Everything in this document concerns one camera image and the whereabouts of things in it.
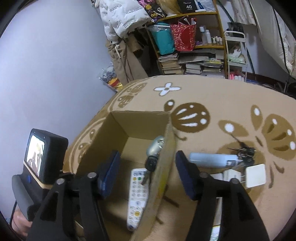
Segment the left hand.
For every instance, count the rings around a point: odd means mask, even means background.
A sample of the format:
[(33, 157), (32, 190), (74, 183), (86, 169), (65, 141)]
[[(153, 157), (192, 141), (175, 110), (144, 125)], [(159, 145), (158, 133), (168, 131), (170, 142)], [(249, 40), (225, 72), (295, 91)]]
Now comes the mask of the left hand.
[(26, 238), (32, 222), (28, 221), (19, 209), (16, 209), (13, 214), (11, 226), (19, 237)]

